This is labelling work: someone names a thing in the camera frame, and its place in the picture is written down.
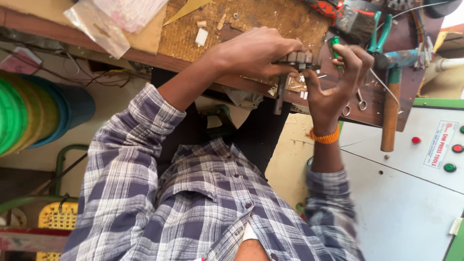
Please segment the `blue bucket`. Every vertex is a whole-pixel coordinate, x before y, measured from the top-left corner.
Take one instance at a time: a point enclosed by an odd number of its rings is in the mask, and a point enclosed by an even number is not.
[[[56,84],[34,75],[21,76],[47,90],[57,102],[60,115],[57,129],[50,136],[29,146],[28,149],[37,148],[61,138],[68,130],[90,120],[95,114],[95,102],[83,88]]]
[[[57,85],[71,107],[71,125],[69,130],[89,121],[95,114],[95,102],[92,96],[79,86]]]
[[[39,85],[40,87],[44,88],[44,90],[46,90],[47,93],[49,93],[50,96],[57,103],[59,111],[59,122],[57,129],[50,136],[36,141],[34,144],[29,146],[28,149],[37,148],[61,138],[67,132],[68,126],[66,123],[70,115],[69,111],[71,110],[71,107],[68,104],[66,104],[66,102],[64,102],[64,94],[61,93],[60,89],[57,88],[54,83],[49,82],[43,78],[25,74],[20,74],[20,76],[23,79],[33,82],[36,85]]]

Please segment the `green screwdriver handle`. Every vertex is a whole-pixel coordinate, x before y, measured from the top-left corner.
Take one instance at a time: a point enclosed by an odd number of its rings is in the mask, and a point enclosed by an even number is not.
[[[329,49],[330,49],[330,51],[333,53],[334,59],[337,59],[339,55],[337,54],[337,52],[334,51],[334,49],[332,48],[332,46],[334,46],[334,44],[340,44],[340,37],[338,37],[338,36],[336,35],[336,36],[330,38],[330,39],[328,40],[328,42],[329,42]]]

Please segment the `red button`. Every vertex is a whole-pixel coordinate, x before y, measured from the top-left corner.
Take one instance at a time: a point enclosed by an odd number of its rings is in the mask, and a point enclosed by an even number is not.
[[[456,144],[453,146],[453,151],[456,153],[461,153],[464,151],[464,148],[462,145]]]
[[[414,137],[414,138],[412,138],[411,141],[412,141],[412,143],[417,144],[417,143],[420,142],[420,138],[419,137]]]

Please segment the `man's left hand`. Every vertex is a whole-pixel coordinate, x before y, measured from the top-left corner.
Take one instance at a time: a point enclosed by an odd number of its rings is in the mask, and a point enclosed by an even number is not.
[[[210,59],[221,75],[238,74],[249,78],[268,79],[274,75],[297,77],[290,65],[272,65],[290,52],[304,52],[303,43],[282,37],[275,28],[252,28],[249,31],[208,50]]]

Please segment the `orange thread bracelet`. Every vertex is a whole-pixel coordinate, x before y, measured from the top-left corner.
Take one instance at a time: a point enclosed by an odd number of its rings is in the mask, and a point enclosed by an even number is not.
[[[319,142],[322,144],[331,144],[338,140],[339,132],[340,132],[340,126],[337,125],[337,129],[335,130],[334,133],[326,135],[326,136],[322,136],[322,137],[316,137],[316,135],[314,135],[314,128],[312,128],[311,131],[309,132],[309,138],[314,140],[315,142]]]

